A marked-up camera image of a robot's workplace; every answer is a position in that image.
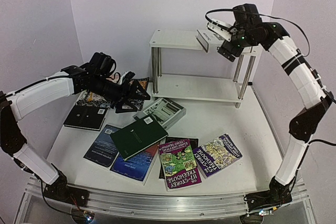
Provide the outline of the brown Decorate book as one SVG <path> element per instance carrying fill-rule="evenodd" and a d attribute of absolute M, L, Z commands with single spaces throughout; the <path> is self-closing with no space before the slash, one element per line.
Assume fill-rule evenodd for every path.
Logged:
<path fill-rule="evenodd" d="M 206 53 L 216 52 L 217 48 L 224 42 L 223 37 L 210 30 L 197 29 L 196 31 L 196 40 L 200 43 Z"/>

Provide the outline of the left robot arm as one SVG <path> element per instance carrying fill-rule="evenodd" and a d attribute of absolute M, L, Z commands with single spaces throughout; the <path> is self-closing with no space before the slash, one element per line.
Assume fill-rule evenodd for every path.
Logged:
<path fill-rule="evenodd" d="M 134 73 L 128 71 L 118 82 L 109 80 L 115 61 L 102 52 L 93 54 L 80 67 L 69 66 L 9 94 L 1 93 L 1 149 L 24 171 L 43 183 L 42 195 L 56 201 L 85 206 L 89 192 L 68 186 L 67 177 L 56 166 L 39 155 L 21 133 L 18 121 L 29 113 L 60 98 L 84 90 L 104 97 L 111 108 L 129 104 L 131 99 L 150 100 L 150 95 Z"/>

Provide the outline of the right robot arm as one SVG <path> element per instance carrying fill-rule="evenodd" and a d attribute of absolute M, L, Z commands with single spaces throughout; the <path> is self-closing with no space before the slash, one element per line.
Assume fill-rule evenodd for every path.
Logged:
<path fill-rule="evenodd" d="M 235 17 L 233 25 L 205 16 L 207 29 L 224 39 L 217 48 L 218 53 L 233 62 L 243 55 L 245 48 L 262 46 L 281 65 L 304 105 L 290 121 L 288 147 L 268 190 L 249 193 L 244 198 L 249 214 L 262 215 L 292 201 L 291 192 L 298 171 L 309 146 L 315 142 L 312 137 L 335 99 L 323 85 L 319 73 L 309 65 L 289 33 L 278 23 L 278 17 L 273 17 L 271 22 L 263 21 L 255 4 L 238 5 L 230 12 Z"/>

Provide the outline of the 52-Storey Treehouse book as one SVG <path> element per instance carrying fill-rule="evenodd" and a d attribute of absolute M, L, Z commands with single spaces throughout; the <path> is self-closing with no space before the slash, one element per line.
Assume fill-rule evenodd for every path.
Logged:
<path fill-rule="evenodd" d="M 204 178 L 217 174 L 243 157 L 228 134 L 193 149 L 193 154 Z"/>

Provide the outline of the grey photo cover book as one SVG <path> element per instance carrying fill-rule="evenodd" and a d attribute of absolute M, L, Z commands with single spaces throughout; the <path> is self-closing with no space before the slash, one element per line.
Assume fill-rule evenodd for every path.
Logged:
<path fill-rule="evenodd" d="M 142 111 L 137 112 L 133 118 L 139 120 L 147 115 L 152 115 L 165 130 L 168 130 L 186 115 L 186 108 L 171 99 L 159 98 Z"/>

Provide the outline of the dark green hardcover book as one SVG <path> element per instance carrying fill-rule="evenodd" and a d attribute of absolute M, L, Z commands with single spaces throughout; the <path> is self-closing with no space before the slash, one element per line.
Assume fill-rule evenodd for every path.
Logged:
<path fill-rule="evenodd" d="M 126 161 L 168 136 L 168 132 L 151 115 L 111 133 L 117 150 Z"/>

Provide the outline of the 117-Storey Treehouse book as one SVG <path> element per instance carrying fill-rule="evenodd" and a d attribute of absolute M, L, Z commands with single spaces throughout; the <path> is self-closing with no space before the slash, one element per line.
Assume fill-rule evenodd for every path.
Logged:
<path fill-rule="evenodd" d="M 188 138 L 159 145 L 159 158 L 167 191 L 198 186 L 202 183 Z"/>

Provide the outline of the black paperback book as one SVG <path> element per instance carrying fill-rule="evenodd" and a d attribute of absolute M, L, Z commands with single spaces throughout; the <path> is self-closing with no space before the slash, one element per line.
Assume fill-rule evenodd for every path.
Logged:
<path fill-rule="evenodd" d="M 185 137 L 167 137 L 164 141 L 164 143 L 170 143 L 170 142 L 175 142 L 185 139 Z M 197 138 L 189 138 L 190 145 L 192 149 L 195 149 L 198 147 L 198 139 Z M 160 173 L 159 173 L 159 179 L 164 179 L 164 170 L 163 167 L 161 166 L 160 168 Z"/>

